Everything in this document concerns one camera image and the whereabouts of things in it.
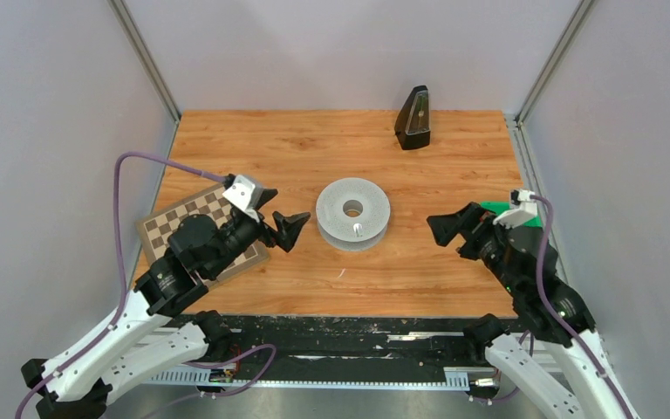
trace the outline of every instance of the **wooden table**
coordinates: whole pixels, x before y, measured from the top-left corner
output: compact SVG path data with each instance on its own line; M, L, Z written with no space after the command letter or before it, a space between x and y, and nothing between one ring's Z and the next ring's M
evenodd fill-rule
M217 174L249 174L279 195L263 208L310 211L294 250L220 285L191 312L338 316L514 316L506 291L481 262L435 245L427 216L470 201L506 201L522 185L500 112L432 112L430 146L402 151L392 111L187 111L171 159ZM389 197L383 240L368 251L331 247L315 202L343 177L362 177ZM209 186L168 168L156 208ZM147 269L140 256L138 273Z

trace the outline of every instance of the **spool center hole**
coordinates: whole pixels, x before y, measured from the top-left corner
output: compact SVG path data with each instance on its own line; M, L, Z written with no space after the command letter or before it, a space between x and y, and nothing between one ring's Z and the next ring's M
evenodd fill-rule
M347 216L359 216L363 212L363 204L352 199L343 204L343 212Z

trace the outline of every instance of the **white filament spool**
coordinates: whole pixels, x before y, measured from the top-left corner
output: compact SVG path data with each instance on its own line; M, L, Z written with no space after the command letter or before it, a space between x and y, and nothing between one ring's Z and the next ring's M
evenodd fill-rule
M317 198L317 226L327 243L342 251L364 251L386 234L392 207L376 183L346 177Z

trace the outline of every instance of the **scratched black surface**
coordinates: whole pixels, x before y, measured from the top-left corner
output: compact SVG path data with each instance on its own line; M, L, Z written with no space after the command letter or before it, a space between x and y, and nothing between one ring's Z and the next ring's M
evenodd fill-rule
M174 319L179 327L191 315ZM272 343L277 356L267 380L444 382L443 367L481 366L468 356L462 336L434 336L424 340L389 341L390 334L460 332L474 319L349 318L303 316L224 316L233 342L244 350ZM514 319L504 320L512 332L521 332ZM268 350L246 358L236 378L252 378L269 356ZM322 356L317 360L297 355Z

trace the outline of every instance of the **robotic arm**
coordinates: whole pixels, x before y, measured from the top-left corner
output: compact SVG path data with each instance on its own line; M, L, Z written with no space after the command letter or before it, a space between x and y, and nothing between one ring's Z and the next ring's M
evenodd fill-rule
M129 353L142 337L181 314L209 289L203 280L216 280L256 240L268 247L291 251L309 213L282 216L273 213L274 230L258 211L276 196L244 175L229 175L222 194L232 204L231 219L217 228L204 215L192 215L168 238L168 249L127 294L116 326L78 358L69 369L39 390L41 419L96 419L106 406L130 388L159 372L201 357L221 360L229 351L229 329L215 312L199 313L171 339L156 341ZM46 376L102 333L116 310L86 336L49 360L33 359L22 366L27 386L34 388Z
M429 216L427 223L440 246L447 246L459 234L464 238L465 243L456 250L459 256L481 259L494 274L512 296L519 322L544 343L576 396L533 361L491 314L464 330L472 342L475 361L501 369L548 417L638 418L626 395L617 390L620 385L584 300L557 276L558 254L551 247L544 254L542 280L555 313L543 303L536 284L543 230L523 226L537 215L537 204L533 193L523 189L514 190L510 200L514 208L500 216L470 203L454 214ZM557 316L575 333L564 328ZM598 373L598 365L605 374Z

